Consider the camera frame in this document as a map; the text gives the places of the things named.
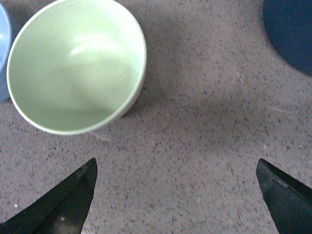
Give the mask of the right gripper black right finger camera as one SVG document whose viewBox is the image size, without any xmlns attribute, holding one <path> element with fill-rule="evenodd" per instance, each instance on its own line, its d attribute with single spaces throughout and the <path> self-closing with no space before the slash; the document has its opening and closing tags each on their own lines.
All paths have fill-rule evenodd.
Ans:
<svg viewBox="0 0 312 234">
<path fill-rule="evenodd" d="M 280 234 L 312 232 L 312 189 L 260 159 L 256 176 L 263 199 Z"/>
</svg>

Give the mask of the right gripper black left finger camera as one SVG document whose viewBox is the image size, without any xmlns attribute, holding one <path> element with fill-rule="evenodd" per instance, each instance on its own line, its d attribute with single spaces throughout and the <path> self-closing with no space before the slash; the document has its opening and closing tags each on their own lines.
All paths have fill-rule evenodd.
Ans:
<svg viewBox="0 0 312 234">
<path fill-rule="evenodd" d="M 90 159 L 66 179 L 0 225 L 2 234 L 79 234 L 87 218 L 98 175 Z"/>
</svg>

